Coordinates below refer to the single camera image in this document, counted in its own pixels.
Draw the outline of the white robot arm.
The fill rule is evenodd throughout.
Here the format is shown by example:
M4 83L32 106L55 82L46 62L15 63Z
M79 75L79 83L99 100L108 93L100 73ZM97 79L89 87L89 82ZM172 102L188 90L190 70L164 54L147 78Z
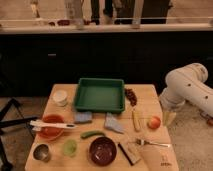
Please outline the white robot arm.
M213 119L213 88L205 85L207 78L208 71L200 63L192 63L167 73L166 87L159 95L164 126L171 124L176 111L186 101L197 106L205 119Z

